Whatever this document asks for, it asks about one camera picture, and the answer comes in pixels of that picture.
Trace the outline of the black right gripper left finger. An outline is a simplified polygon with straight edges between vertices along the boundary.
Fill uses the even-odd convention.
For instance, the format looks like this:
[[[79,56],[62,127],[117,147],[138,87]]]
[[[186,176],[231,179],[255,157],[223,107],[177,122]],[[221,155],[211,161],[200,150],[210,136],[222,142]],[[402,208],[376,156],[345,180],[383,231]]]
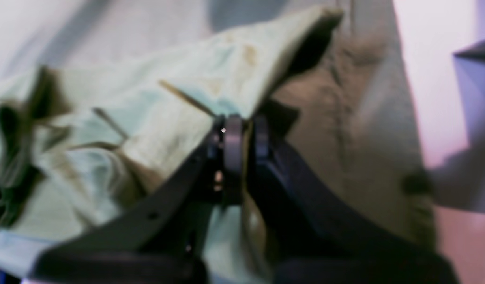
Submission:
[[[150,196],[99,228],[45,251],[37,284],[206,284],[202,260],[210,216],[224,201],[222,128],[215,118],[201,144]]]

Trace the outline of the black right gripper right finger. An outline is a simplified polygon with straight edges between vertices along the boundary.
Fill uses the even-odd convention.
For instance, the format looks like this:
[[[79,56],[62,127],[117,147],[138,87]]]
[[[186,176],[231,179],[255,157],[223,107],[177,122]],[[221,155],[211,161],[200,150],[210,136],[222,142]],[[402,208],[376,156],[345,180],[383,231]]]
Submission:
[[[226,181],[245,181],[278,242],[275,284],[457,284],[451,265],[340,200],[265,117],[223,126]]]

